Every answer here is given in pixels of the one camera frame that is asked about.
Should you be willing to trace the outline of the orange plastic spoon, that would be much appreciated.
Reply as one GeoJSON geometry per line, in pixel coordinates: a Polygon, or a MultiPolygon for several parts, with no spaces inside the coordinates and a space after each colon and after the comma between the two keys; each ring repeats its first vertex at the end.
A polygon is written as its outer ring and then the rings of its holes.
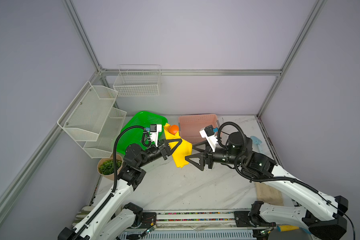
{"type": "Polygon", "coordinates": [[[172,135],[176,135],[178,132],[179,132],[179,127],[177,125],[171,125],[170,126],[170,129],[169,129],[169,132],[172,134],[172,135]]]}

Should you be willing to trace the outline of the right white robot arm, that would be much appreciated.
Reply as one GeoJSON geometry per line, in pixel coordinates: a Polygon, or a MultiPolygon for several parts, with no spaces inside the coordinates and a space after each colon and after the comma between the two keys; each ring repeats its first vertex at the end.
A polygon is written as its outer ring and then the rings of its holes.
{"type": "Polygon", "coordinates": [[[351,219],[347,216],[349,201],[326,195],[288,173],[276,161],[253,151],[253,141],[233,122],[219,128],[207,126],[200,134],[205,141],[195,144],[197,154],[186,156],[188,163],[203,171],[219,163],[234,169],[251,183],[266,184],[298,203],[296,207],[280,207],[255,201],[244,218],[237,221],[256,227],[291,225],[307,230],[320,240],[339,240],[347,232],[351,219]]]}

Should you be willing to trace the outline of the green plastic basket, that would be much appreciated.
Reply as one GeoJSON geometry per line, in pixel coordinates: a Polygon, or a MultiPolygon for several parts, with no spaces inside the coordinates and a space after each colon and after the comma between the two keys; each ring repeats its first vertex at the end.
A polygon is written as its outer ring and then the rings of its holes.
{"type": "MultiPolygon", "coordinates": [[[[165,124],[168,123],[167,118],[147,112],[147,111],[141,111],[135,114],[125,125],[124,128],[122,128],[121,132],[126,130],[127,128],[131,126],[142,126],[145,128],[149,128],[152,124],[161,124],[163,127],[165,124]]],[[[132,130],[127,131],[121,139],[118,141],[117,144],[117,153],[121,155],[126,154],[126,149],[131,144],[138,144],[143,150],[146,150],[147,147],[142,144],[142,136],[143,136],[143,130],[134,128],[132,130]]]]}

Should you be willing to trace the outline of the yellow paper napkin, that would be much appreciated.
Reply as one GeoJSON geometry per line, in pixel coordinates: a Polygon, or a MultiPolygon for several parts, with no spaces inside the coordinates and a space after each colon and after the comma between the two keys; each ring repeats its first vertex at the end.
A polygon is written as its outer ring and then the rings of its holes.
{"type": "Polygon", "coordinates": [[[185,160],[185,157],[190,156],[192,154],[193,146],[190,142],[180,137],[179,131],[177,131],[176,134],[173,135],[170,131],[170,128],[172,126],[173,125],[166,123],[165,126],[163,127],[165,132],[165,138],[166,140],[182,140],[182,143],[176,148],[176,150],[172,154],[176,167],[182,168],[189,164],[189,162],[185,160]]]}

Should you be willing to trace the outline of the pink plastic basket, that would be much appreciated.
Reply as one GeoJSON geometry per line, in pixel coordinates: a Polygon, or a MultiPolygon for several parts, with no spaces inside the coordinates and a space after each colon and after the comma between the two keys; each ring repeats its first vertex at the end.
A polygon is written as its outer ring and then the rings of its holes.
{"type": "Polygon", "coordinates": [[[204,141],[200,130],[212,125],[218,126],[218,117],[215,114],[208,115],[188,115],[179,117],[180,137],[191,144],[197,144],[204,141]]]}

